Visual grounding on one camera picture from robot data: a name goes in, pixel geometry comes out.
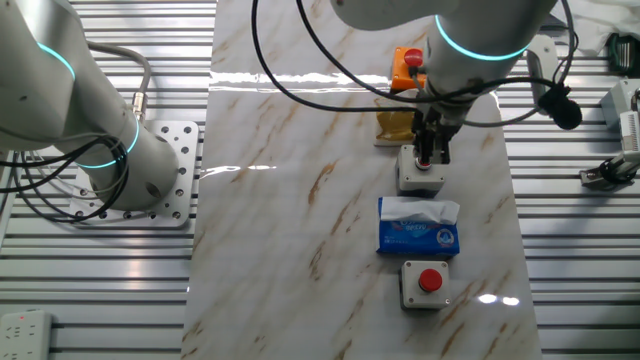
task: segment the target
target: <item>metal slotted table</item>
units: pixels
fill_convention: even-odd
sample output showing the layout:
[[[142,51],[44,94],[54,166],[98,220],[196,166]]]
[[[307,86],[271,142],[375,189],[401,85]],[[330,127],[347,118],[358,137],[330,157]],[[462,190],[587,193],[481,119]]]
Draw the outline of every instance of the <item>metal slotted table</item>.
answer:
[[[89,40],[150,59],[147,118],[194,121],[202,139],[215,1],[72,4]],[[566,46],[558,47],[566,55]],[[141,68],[95,56],[131,98]],[[524,60],[514,73],[526,75]],[[582,126],[565,132],[534,117],[505,128],[545,360],[640,356],[640,186],[590,193],[577,175],[620,151],[619,136],[606,130],[598,105],[617,80],[604,58],[578,57],[569,85],[585,114]],[[525,88],[498,95],[505,118],[532,104]],[[201,143],[197,151],[199,169]],[[73,179],[76,172],[63,175]],[[43,190],[55,204],[69,205],[53,188]],[[65,228],[35,217],[19,199],[9,201],[0,220],[0,314],[51,312],[53,360],[178,360],[197,193],[196,182],[188,226],[162,231]]]

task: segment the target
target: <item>yellow object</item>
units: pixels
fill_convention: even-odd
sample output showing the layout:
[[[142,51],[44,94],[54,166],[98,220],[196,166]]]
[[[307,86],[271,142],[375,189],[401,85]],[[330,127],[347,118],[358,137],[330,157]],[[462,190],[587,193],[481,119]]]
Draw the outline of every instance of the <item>yellow object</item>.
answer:
[[[399,46],[393,54],[393,66],[391,67],[391,92],[398,93],[400,91],[415,89],[411,76],[409,76],[409,66],[404,62],[404,54],[413,48]],[[424,87],[427,76],[418,74],[418,81]]]
[[[379,112],[376,113],[378,119],[379,134],[376,134],[378,144],[380,142],[408,142],[413,140],[411,132],[412,112]]]

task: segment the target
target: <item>bolt hole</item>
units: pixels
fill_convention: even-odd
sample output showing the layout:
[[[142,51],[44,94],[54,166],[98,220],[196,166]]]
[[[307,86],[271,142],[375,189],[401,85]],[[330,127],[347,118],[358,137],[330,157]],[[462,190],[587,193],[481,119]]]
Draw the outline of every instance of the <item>bolt hole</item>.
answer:
[[[157,186],[153,185],[150,182],[145,182],[144,187],[147,189],[149,195],[153,196],[156,199],[162,198],[162,194],[160,193],[160,190]]]

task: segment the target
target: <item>blue tissue box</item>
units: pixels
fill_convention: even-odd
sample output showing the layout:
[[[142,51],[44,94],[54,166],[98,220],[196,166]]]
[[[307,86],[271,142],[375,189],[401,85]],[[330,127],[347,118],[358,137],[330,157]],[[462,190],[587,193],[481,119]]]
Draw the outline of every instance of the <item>blue tissue box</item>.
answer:
[[[378,200],[378,216],[382,198]],[[380,221],[378,253],[452,257],[460,253],[458,228],[435,222]]]

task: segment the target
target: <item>power strip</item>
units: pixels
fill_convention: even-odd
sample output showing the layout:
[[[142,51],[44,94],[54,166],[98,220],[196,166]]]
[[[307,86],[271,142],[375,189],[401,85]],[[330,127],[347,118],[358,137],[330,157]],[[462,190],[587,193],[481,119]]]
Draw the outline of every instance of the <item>power strip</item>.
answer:
[[[47,360],[51,315],[42,311],[6,314],[0,318],[1,360]]]

